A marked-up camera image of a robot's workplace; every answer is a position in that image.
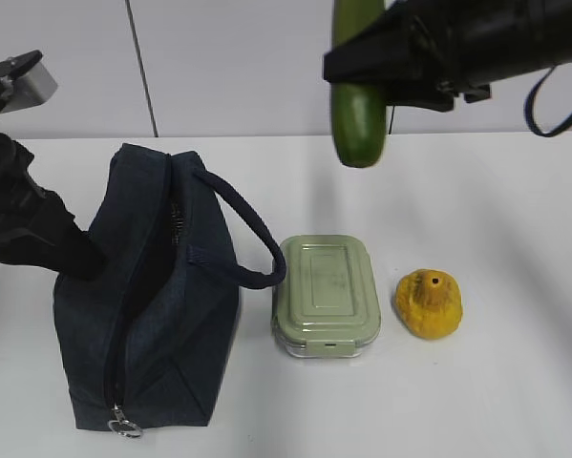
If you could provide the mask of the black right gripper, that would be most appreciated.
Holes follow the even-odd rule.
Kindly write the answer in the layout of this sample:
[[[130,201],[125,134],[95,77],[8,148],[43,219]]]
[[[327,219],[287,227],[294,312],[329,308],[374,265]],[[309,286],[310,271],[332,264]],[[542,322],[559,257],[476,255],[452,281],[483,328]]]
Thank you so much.
[[[384,83],[387,103],[439,113],[491,98],[488,83],[464,74],[457,20],[460,1],[395,1],[323,58],[329,83]]]

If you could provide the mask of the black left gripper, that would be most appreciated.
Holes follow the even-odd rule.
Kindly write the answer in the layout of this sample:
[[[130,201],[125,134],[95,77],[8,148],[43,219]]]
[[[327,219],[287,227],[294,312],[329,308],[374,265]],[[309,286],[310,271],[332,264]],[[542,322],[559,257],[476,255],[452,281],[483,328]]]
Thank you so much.
[[[90,281],[106,263],[101,250],[74,222],[59,195],[29,173],[34,155],[0,134],[0,262],[36,262]]]

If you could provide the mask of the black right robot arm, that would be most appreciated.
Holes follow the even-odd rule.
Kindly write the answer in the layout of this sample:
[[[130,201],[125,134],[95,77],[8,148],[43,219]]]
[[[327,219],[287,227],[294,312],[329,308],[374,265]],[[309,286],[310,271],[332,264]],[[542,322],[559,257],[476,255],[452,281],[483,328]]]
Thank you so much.
[[[440,113],[496,81],[572,63],[572,1],[396,1],[324,57],[329,83]]]

